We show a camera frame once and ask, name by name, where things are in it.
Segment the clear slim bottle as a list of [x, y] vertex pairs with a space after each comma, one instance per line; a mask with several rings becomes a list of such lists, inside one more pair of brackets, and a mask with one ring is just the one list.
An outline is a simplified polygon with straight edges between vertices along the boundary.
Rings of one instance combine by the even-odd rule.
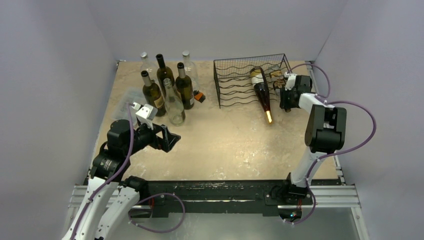
[[186, 119], [185, 109], [182, 100], [176, 94], [176, 91], [173, 88], [172, 81], [170, 78], [165, 78], [163, 80], [163, 84], [166, 92], [164, 103], [169, 121], [174, 126], [181, 126], [183, 125]]

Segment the green bottle silver cap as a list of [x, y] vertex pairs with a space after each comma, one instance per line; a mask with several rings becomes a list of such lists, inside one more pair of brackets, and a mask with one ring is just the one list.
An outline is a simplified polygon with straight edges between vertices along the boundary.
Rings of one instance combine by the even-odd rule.
[[141, 71], [141, 78], [144, 83], [142, 92], [147, 103], [157, 109], [157, 117], [164, 116], [166, 114], [166, 108], [160, 87], [150, 78], [146, 70]]

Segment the dark green wine bottle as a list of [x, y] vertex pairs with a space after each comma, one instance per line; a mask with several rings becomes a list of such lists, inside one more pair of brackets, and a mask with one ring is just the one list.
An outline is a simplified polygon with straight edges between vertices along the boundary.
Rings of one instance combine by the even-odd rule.
[[175, 78], [174, 78], [173, 72], [172, 72], [170, 67], [166, 66], [164, 56], [159, 53], [155, 57], [156, 57], [156, 60], [158, 62], [158, 69], [156, 71], [156, 76], [158, 78], [158, 82], [159, 82], [159, 86], [160, 86], [162, 95], [164, 97], [166, 97], [164, 80], [170, 79], [174, 92], [176, 93], [177, 96], [180, 96], [177, 89], [176, 89]]

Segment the clear glass bottle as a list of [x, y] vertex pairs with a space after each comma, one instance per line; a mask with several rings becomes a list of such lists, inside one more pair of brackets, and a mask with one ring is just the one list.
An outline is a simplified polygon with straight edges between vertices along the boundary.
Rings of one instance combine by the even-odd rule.
[[184, 64], [185, 73], [192, 80], [192, 86], [194, 91], [199, 91], [199, 75], [196, 64], [190, 58], [190, 52], [185, 50], [182, 52], [182, 60]]
[[158, 64], [153, 62], [149, 58], [149, 55], [147, 52], [142, 52], [140, 54], [140, 58], [142, 62], [140, 71], [147, 71], [150, 79], [158, 84], [159, 83], [158, 77], [157, 77], [157, 70], [159, 69]]

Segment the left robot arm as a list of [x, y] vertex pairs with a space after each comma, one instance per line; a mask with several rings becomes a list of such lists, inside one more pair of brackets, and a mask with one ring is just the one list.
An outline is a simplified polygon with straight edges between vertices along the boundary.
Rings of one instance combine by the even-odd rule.
[[92, 162], [80, 208], [63, 239], [109, 239], [135, 204], [152, 199], [146, 180], [136, 176], [123, 179], [130, 156], [148, 146], [168, 153], [180, 139], [165, 125], [149, 128], [144, 123], [134, 129], [130, 120], [114, 121]]

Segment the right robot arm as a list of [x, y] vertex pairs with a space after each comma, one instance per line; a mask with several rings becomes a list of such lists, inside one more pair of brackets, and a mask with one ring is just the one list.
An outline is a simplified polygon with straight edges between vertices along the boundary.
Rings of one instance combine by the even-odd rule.
[[296, 169], [287, 176], [280, 196], [288, 204], [308, 194], [308, 186], [322, 164], [322, 157], [340, 150], [345, 143], [347, 111], [335, 107], [312, 92], [312, 79], [295, 73], [284, 74], [280, 108], [297, 108], [309, 114], [304, 134], [305, 151]]

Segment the red bottle gold cap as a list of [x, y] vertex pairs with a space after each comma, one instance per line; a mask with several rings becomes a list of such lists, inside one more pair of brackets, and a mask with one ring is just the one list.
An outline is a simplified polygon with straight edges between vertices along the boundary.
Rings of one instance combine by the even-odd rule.
[[259, 66], [253, 67], [250, 70], [250, 80], [258, 101], [265, 112], [267, 122], [271, 124], [273, 122], [271, 114], [271, 98], [264, 70]]

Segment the orange hex key set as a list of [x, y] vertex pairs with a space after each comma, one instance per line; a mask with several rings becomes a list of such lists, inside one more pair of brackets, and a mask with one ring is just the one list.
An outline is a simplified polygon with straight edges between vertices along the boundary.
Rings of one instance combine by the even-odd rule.
[[198, 91], [198, 90], [195, 90], [193, 92], [193, 94], [194, 94], [194, 99], [197, 100], [200, 103], [203, 103], [206, 100], [205, 95], [202, 92]]

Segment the clear plastic organizer box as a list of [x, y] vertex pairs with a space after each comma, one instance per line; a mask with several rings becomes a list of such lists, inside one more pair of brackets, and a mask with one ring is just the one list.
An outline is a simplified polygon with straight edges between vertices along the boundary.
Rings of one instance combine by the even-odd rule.
[[111, 119], [120, 120], [126, 119], [129, 120], [127, 103], [137, 103], [140, 105], [145, 105], [147, 103], [146, 98], [142, 92], [141, 88], [129, 87], [122, 97], [118, 99], [117, 105], [114, 107]]

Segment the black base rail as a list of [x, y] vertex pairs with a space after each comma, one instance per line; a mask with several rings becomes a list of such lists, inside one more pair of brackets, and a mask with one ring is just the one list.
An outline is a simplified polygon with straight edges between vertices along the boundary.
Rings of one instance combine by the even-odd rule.
[[318, 187], [338, 187], [339, 180], [313, 180], [309, 188], [277, 180], [145, 180], [131, 176], [120, 191], [135, 190], [131, 216], [167, 218], [169, 214], [261, 214], [297, 221], [307, 207], [319, 206]]

